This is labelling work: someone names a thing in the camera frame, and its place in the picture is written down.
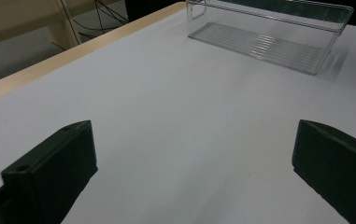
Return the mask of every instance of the white table surface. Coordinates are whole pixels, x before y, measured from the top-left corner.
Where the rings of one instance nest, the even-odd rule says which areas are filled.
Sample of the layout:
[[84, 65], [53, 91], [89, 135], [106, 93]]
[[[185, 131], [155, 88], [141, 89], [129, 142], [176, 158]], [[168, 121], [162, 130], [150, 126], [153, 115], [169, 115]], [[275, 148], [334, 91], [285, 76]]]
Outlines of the white table surface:
[[99, 171], [64, 223], [347, 223], [291, 159], [299, 119], [356, 137], [356, 27], [313, 77], [189, 39], [185, 15], [1, 97], [0, 172], [90, 119]]

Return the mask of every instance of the container ridged bottom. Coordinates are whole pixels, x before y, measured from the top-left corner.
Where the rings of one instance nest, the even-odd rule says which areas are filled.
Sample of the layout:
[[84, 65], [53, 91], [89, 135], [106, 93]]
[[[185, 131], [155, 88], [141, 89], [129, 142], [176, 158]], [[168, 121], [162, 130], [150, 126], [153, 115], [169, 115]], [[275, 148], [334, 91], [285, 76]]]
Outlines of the container ridged bottom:
[[313, 73], [323, 49], [209, 22], [189, 37], [305, 73]]

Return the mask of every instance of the screw hole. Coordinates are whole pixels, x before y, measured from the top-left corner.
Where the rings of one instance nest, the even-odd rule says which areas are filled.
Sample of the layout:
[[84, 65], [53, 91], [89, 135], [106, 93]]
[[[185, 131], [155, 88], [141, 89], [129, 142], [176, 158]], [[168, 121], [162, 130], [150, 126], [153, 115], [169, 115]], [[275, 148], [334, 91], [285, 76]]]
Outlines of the screw hole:
[[19, 167], [17, 168], [17, 171], [18, 171], [18, 172], [24, 172], [24, 171], [26, 171], [27, 169], [29, 169], [29, 166], [28, 166], [28, 165], [22, 165], [22, 166], [19, 166]]

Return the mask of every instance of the floor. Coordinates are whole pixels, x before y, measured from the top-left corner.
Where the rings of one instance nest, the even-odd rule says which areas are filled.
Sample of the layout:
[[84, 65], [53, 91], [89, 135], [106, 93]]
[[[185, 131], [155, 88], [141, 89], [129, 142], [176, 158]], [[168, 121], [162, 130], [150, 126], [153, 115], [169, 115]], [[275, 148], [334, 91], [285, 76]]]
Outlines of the floor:
[[[76, 24], [78, 32], [82, 34], [80, 36], [83, 42], [90, 40], [90, 37], [103, 33], [103, 31], [100, 30], [101, 26], [99, 21], [102, 22], [104, 29], [118, 27], [128, 21], [124, 1], [120, 1], [108, 7], [122, 15], [123, 18], [116, 15], [119, 19], [119, 21], [117, 21], [104, 12], [99, 11], [99, 20], [96, 10], [74, 18], [80, 25], [92, 29], [89, 30]], [[106, 8], [102, 7], [101, 9], [109, 13]], [[0, 42], [0, 78], [7, 77], [33, 64], [40, 63], [63, 51], [64, 49], [61, 49], [50, 41], [44, 28], [2, 41]]]

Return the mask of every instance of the clear plastic container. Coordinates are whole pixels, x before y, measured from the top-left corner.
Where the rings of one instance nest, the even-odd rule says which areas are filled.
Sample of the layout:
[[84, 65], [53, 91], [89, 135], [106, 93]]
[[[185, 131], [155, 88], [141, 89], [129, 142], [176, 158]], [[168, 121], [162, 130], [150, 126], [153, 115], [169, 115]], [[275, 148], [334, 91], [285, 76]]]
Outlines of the clear plastic container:
[[189, 37], [315, 75], [353, 8], [294, 0], [186, 0]]

